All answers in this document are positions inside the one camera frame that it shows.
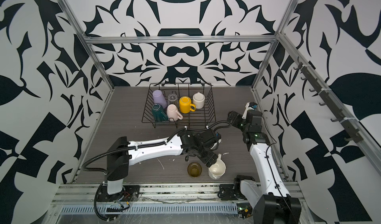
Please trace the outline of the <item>lavender plastic cup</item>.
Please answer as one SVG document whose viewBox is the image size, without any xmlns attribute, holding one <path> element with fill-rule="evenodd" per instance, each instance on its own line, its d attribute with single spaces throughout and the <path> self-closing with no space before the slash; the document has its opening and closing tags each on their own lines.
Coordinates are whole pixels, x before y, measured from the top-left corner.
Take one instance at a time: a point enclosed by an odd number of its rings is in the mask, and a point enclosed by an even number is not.
<svg viewBox="0 0 381 224">
<path fill-rule="evenodd" d="M 168 104 L 167 104 L 165 96 L 161 90 L 155 90 L 152 93 L 152 96 L 153 96 L 153 101 L 155 104 L 161 105 L 164 109 L 167 108 Z"/>
</svg>

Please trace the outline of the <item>cream mug pink handle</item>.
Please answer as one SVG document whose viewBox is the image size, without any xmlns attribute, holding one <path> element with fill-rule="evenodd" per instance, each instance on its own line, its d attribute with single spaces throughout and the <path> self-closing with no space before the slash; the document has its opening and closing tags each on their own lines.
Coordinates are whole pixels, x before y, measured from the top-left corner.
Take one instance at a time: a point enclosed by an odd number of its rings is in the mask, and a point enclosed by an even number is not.
<svg viewBox="0 0 381 224">
<path fill-rule="evenodd" d="M 168 119 L 173 122 L 183 119 L 183 115 L 178 111 L 175 104 L 170 104 L 167 106 L 167 116 Z"/>
</svg>

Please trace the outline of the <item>cream white mug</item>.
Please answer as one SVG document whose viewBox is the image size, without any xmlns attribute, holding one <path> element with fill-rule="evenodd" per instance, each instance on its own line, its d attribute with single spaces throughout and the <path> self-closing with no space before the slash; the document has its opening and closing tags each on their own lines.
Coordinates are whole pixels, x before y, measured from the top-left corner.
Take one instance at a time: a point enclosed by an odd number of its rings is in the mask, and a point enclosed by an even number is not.
<svg viewBox="0 0 381 224">
<path fill-rule="evenodd" d="M 222 155 L 218 154 L 218 158 L 215 164 L 208 168 L 208 175 L 213 180 L 218 180 L 225 174 L 226 164 L 222 160 Z"/>
</svg>

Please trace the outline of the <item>white mug red inside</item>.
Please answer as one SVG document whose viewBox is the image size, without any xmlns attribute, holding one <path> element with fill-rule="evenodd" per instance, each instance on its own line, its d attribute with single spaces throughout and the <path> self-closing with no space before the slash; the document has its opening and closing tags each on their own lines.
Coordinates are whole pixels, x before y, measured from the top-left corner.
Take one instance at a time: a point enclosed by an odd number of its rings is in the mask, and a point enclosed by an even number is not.
<svg viewBox="0 0 381 224">
<path fill-rule="evenodd" d="M 205 95 L 197 92 L 192 97 L 192 103 L 195 105 L 197 110 L 200 110 L 204 107 Z"/>
</svg>

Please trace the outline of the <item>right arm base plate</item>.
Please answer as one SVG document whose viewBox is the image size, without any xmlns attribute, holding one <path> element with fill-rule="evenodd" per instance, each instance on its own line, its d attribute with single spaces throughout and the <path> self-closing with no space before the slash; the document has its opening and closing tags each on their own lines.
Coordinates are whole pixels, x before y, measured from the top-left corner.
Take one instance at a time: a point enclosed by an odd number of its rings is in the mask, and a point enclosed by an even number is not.
<svg viewBox="0 0 381 224">
<path fill-rule="evenodd" d="M 220 184 L 217 196 L 222 201 L 247 200 L 234 184 Z"/>
</svg>

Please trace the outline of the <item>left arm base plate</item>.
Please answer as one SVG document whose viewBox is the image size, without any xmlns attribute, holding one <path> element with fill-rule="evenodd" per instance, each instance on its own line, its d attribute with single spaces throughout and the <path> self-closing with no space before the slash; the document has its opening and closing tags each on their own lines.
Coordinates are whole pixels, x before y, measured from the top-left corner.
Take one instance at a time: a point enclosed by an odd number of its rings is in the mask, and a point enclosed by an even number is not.
<svg viewBox="0 0 381 224">
<path fill-rule="evenodd" d="M 122 191 L 116 194 L 108 194 L 107 186 L 102 185 L 101 189 L 96 192 L 95 200 L 97 202 L 113 202 L 119 200 L 120 202 L 130 202 L 140 195 L 139 185 L 124 185 Z"/>
</svg>

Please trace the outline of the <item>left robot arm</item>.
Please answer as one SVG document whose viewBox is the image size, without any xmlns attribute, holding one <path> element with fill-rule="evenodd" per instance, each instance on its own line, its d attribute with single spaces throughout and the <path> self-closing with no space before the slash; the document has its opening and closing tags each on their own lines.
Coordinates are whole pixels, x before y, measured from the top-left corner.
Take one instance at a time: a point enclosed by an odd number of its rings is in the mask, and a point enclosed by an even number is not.
<svg viewBox="0 0 381 224">
<path fill-rule="evenodd" d="M 150 159 L 163 156 L 198 157 L 207 167 L 217 162 L 214 153 L 222 140 L 222 136 L 211 128 L 192 130 L 182 128 L 167 138 L 149 141 L 128 141 L 119 138 L 108 150 L 106 186 L 107 194 L 115 195 L 123 192 L 123 180 L 129 174 L 129 167 Z"/>
</svg>

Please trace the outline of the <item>dark green mug white inside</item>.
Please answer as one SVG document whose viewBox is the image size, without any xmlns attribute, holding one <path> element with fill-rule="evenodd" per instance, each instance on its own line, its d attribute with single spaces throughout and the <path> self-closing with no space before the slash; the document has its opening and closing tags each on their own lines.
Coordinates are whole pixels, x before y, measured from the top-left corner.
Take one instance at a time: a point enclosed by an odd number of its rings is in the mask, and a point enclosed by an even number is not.
<svg viewBox="0 0 381 224">
<path fill-rule="evenodd" d="M 155 122 L 164 122 L 164 121 L 169 120 L 169 118 L 168 118 L 166 112 L 164 111 L 164 108 L 162 105 L 154 104 L 152 106 L 151 111 L 152 111 L 153 118 L 154 118 Z"/>
</svg>

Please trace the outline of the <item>yellow mug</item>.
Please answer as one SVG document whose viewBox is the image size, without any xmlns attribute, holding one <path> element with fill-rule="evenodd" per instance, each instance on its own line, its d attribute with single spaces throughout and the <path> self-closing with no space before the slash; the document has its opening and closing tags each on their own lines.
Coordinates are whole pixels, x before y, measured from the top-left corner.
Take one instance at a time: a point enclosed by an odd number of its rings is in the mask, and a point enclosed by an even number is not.
<svg viewBox="0 0 381 224">
<path fill-rule="evenodd" d="M 179 105 L 180 105 L 180 112 L 183 114 L 196 111 L 196 107 L 191 102 L 191 99 L 189 97 L 186 97 L 186 96 L 181 97 L 179 99 Z"/>
</svg>

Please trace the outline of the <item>clear glass tumbler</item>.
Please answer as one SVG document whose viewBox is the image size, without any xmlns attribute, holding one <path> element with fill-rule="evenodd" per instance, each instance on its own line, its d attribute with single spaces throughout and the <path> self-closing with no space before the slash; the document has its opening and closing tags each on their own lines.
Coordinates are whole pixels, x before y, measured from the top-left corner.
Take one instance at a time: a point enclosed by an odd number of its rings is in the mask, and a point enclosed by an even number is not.
<svg viewBox="0 0 381 224">
<path fill-rule="evenodd" d="M 168 105 L 175 105 L 178 107 L 179 106 L 178 95 L 174 93 L 170 94 L 168 96 L 167 102 L 168 102 Z"/>
</svg>

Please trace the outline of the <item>olive green glass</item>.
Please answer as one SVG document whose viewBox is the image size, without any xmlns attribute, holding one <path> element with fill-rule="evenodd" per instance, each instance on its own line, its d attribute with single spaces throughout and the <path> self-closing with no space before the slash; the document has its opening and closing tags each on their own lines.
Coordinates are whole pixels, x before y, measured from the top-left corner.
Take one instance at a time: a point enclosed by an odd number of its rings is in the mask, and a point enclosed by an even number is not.
<svg viewBox="0 0 381 224">
<path fill-rule="evenodd" d="M 190 177 L 197 178 L 202 173 L 202 167 L 199 163 L 192 162 L 188 165 L 187 172 Z"/>
</svg>

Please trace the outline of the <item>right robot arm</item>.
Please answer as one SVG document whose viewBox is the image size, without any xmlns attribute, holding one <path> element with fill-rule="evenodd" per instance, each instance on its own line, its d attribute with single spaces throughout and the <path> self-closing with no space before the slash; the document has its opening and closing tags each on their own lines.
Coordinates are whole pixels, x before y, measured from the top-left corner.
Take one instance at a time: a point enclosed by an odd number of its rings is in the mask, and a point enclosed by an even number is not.
<svg viewBox="0 0 381 224">
<path fill-rule="evenodd" d="M 302 206 L 285 187 L 272 156 L 268 136 L 262 132 L 262 113 L 248 110 L 246 115 L 228 113 L 227 121 L 241 130 L 243 142 L 253 158 L 260 185 L 253 180 L 239 179 L 239 191 L 252 207 L 255 224 L 297 224 Z"/>
</svg>

